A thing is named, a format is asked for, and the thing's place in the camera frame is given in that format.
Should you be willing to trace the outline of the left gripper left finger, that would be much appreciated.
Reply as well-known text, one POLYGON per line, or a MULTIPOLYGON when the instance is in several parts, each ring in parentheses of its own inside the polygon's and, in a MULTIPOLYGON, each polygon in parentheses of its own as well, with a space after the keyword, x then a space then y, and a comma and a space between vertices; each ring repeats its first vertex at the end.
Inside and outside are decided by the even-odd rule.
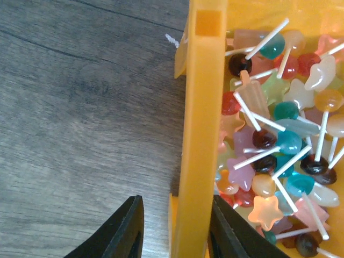
POLYGON ((131 196, 66 257, 141 257, 143 239, 143 199, 139 195, 131 196))

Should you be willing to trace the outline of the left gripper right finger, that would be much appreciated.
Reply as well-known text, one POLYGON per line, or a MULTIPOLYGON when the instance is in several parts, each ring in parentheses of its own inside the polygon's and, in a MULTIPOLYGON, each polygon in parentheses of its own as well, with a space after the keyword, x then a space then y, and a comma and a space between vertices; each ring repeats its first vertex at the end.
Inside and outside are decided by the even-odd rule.
POLYGON ((209 257, 288 257, 253 229, 219 195, 213 196, 207 244, 209 257))

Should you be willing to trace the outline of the orange bin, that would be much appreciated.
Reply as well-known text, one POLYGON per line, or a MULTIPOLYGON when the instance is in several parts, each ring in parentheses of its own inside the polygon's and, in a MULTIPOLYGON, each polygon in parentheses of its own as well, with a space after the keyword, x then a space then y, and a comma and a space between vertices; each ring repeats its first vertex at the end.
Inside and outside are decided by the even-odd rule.
POLYGON ((219 195, 288 257, 343 257, 343 1, 191 1, 170 257, 209 257, 219 195))

